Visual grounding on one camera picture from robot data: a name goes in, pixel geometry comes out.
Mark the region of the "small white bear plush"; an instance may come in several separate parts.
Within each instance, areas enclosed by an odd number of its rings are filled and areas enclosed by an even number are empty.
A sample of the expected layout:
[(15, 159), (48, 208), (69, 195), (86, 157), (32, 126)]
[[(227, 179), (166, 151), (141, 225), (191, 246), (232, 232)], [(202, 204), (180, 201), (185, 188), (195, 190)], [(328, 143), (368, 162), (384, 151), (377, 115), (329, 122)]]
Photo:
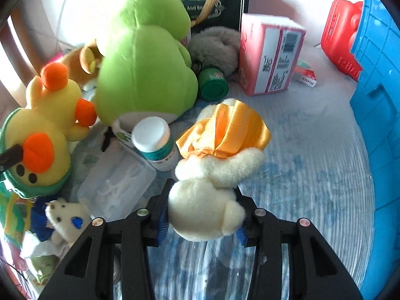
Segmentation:
[(53, 229), (51, 242), (55, 246), (55, 256), (64, 257), (68, 250), (92, 222), (87, 207), (79, 202), (67, 202), (63, 198), (46, 204), (47, 226)]

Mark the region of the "small white teal-label bottle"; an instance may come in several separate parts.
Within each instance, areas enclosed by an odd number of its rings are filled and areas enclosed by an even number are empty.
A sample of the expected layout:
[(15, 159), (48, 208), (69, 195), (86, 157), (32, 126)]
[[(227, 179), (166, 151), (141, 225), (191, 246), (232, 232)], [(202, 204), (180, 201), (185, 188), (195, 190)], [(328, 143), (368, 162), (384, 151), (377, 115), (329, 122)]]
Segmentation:
[(178, 163), (178, 150), (168, 123), (158, 116), (150, 116), (135, 125), (131, 141), (140, 154), (157, 170), (171, 171)]

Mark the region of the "cream plush with orange bow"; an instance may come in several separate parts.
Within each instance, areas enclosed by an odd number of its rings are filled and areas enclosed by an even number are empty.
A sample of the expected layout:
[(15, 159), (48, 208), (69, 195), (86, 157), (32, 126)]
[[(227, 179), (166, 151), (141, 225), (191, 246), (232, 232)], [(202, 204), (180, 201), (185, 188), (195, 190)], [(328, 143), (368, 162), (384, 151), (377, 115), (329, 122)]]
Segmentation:
[(234, 98), (205, 107), (177, 140), (181, 160), (168, 198), (168, 219), (191, 242), (234, 234), (246, 218), (234, 189), (265, 161), (272, 135), (263, 118)]

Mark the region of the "clear plastic floss box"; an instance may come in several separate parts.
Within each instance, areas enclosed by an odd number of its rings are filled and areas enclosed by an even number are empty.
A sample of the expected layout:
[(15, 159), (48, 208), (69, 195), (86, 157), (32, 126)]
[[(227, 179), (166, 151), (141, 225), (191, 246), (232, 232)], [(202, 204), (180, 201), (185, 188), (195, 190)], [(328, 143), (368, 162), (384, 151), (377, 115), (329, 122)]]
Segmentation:
[(77, 199), (94, 218), (121, 220), (132, 212), (155, 177), (148, 161), (113, 141), (77, 190)]

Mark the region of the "yellow duck plush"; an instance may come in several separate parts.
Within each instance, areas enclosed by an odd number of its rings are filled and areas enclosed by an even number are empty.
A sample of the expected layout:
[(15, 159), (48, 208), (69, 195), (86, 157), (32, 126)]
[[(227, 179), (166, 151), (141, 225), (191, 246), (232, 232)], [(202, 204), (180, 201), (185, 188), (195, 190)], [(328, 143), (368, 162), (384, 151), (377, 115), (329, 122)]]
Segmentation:
[(23, 199), (57, 193), (71, 174), (69, 143), (88, 137), (96, 119), (67, 66), (47, 64), (26, 88), (26, 107), (13, 111), (1, 130), (1, 153), (23, 148), (22, 161), (2, 173), (13, 191)]

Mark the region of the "brown bear plush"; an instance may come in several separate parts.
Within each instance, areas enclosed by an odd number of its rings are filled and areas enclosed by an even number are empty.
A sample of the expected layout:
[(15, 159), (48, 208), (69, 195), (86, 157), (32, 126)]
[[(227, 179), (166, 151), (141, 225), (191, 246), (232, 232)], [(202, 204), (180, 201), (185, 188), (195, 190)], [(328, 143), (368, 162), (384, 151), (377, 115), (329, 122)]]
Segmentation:
[(96, 39), (65, 54), (60, 62), (67, 66), (68, 77), (83, 87), (98, 76), (103, 55)]

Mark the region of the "large green plush toy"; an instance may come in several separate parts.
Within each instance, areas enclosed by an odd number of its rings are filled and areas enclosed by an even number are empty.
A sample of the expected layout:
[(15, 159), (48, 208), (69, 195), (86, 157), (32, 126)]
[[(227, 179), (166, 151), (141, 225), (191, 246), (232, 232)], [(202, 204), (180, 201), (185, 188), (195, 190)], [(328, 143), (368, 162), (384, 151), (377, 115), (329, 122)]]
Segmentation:
[(130, 132), (147, 117), (172, 123), (197, 99), (182, 41), (191, 29), (180, 0), (126, 0), (96, 43), (103, 59), (93, 102), (101, 122)]

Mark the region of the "green tin can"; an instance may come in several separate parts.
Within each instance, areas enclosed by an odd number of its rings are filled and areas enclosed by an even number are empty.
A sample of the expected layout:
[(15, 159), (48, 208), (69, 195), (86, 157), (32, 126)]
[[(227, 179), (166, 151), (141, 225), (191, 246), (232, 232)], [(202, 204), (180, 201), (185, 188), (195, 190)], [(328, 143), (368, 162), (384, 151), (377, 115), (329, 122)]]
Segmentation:
[(207, 102), (223, 99), (229, 92), (229, 84), (223, 72), (215, 67), (207, 67), (198, 75), (199, 97)]

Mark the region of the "small red white box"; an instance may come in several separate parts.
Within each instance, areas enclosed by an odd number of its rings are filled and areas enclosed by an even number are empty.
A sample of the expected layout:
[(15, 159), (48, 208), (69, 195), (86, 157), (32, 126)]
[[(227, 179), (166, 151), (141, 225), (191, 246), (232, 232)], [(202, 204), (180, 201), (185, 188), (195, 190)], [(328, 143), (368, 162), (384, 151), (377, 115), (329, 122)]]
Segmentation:
[(310, 88), (314, 88), (317, 84), (317, 78), (314, 69), (305, 61), (298, 60), (294, 72), (293, 80), (303, 83)]

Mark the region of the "blue plastic storage crate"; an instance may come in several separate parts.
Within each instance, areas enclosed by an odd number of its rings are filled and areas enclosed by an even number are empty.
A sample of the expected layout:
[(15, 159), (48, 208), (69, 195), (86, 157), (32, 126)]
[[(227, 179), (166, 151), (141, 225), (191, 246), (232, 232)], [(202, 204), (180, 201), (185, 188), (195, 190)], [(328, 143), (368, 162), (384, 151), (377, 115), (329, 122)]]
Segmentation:
[(380, 0), (364, 0), (350, 51), (362, 68), (350, 106), (364, 138), (375, 199), (361, 293), (375, 299), (399, 266), (399, 29)]

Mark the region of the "pink tissue pack box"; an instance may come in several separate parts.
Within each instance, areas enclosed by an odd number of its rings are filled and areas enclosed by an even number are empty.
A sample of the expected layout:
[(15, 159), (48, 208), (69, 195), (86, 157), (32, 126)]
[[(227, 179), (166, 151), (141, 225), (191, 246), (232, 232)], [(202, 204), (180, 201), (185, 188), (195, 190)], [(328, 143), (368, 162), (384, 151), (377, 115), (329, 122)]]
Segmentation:
[(239, 83), (246, 95), (274, 94), (289, 87), (306, 33), (288, 17), (242, 15)]

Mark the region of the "grey fluffy plush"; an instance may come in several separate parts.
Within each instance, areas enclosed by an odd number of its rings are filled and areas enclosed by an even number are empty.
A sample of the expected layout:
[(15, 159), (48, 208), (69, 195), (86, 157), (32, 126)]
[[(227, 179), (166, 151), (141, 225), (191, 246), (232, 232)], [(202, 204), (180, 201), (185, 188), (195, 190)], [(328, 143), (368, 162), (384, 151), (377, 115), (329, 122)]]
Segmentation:
[(198, 74), (207, 67), (214, 67), (229, 77), (239, 65), (240, 39), (240, 32), (223, 26), (202, 30), (186, 47), (192, 60), (191, 69)]

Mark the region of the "red plastic case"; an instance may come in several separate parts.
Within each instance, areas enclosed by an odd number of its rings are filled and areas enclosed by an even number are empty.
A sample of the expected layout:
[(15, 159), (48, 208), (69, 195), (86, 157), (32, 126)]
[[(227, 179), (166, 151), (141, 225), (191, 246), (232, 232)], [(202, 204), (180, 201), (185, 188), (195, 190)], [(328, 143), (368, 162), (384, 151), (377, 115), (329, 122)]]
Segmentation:
[(362, 7), (362, 1), (334, 0), (321, 36), (321, 48), (331, 63), (355, 81), (358, 81), (362, 67), (351, 48), (357, 36)]

